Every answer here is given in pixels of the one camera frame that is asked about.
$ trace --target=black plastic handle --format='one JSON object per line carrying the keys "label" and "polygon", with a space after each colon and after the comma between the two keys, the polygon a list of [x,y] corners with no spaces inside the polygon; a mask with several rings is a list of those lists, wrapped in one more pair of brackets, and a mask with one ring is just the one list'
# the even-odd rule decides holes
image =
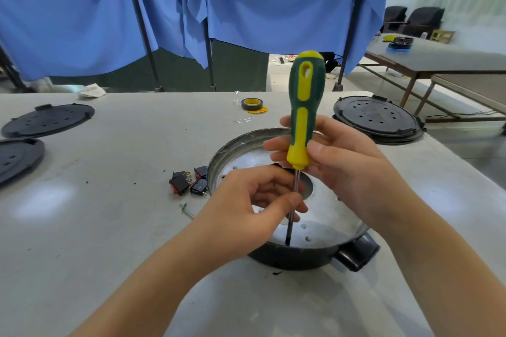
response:
{"label": "black plastic handle", "polygon": [[358,272],[378,253],[380,246],[368,233],[339,245],[334,258],[352,272]]}

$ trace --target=white wall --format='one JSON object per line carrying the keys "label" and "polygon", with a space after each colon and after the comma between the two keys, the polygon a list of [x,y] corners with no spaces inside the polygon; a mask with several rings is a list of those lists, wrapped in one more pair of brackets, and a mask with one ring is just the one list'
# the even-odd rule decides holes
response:
{"label": "white wall", "polygon": [[[387,6],[406,6],[406,16],[418,7],[418,0],[387,0]],[[477,49],[486,52],[506,54],[506,27],[464,26],[461,23],[450,21],[443,16],[442,29],[457,31],[452,44],[461,47]]]}

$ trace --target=black pants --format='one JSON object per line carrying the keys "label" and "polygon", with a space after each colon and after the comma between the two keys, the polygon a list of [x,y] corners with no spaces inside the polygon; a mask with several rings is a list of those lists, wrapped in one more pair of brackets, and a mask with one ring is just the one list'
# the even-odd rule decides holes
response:
{"label": "black pants", "polygon": [[320,52],[325,61],[325,73],[330,73],[334,68],[340,66],[339,62],[335,60],[335,53],[333,52]]}

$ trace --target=screwdriver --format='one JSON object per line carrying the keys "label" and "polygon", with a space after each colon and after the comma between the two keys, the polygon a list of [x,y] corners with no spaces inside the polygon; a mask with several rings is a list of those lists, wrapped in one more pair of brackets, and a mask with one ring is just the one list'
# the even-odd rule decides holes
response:
{"label": "screwdriver", "polygon": [[[299,191],[300,172],[311,162],[306,148],[313,137],[316,110],[325,88],[325,61],[316,51],[301,52],[290,70],[288,94],[291,104],[291,142],[286,160],[294,166],[294,192]],[[285,245],[290,246],[294,226],[292,211],[288,215]]]}

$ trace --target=black metal pole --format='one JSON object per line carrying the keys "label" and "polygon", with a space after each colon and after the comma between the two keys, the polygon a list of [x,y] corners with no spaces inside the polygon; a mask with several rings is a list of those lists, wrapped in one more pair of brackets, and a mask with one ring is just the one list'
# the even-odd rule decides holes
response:
{"label": "black metal pole", "polygon": [[132,0],[132,3],[134,4],[135,15],[137,17],[137,23],[139,24],[139,30],[141,31],[144,48],[146,49],[146,54],[148,55],[151,72],[153,72],[153,78],[155,80],[155,92],[165,92],[163,90],[163,86],[160,84],[160,80],[158,79],[155,58],[153,56],[153,51],[151,51],[151,46],[149,45],[148,31],[146,30],[146,25],[144,24],[144,19],[142,17],[141,5],[139,4],[139,0]]}
{"label": "black metal pole", "polygon": [[207,25],[207,18],[205,18],[202,23],[204,24],[204,35],[206,36],[207,68],[209,69],[209,79],[211,79],[211,88],[216,92],[217,87],[215,84],[215,77],[212,73],[211,39],[209,38],[209,26]]}
{"label": "black metal pole", "polygon": [[16,89],[24,92],[35,92],[35,90],[31,87],[27,87],[21,78],[19,77],[19,73],[14,69],[12,66],[12,62],[7,56],[7,54],[4,52],[3,48],[0,46],[0,66],[2,67],[3,71],[9,78],[9,80],[14,84]]}
{"label": "black metal pole", "polygon": [[341,68],[339,70],[338,81],[334,84],[334,88],[332,91],[342,91],[343,85],[341,82],[343,81],[343,75],[345,73],[346,61],[348,59],[348,54],[350,53],[351,44],[353,42],[353,38],[355,37],[355,29],[357,28],[358,15],[360,13],[360,7],[362,6],[362,0],[355,0],[353,4],[353,10],[351,13],[350,19],[350,27],[348,28],[348,36],[346,37],[345,43],[345,51],[343,53],[343,59],[341,60]]}

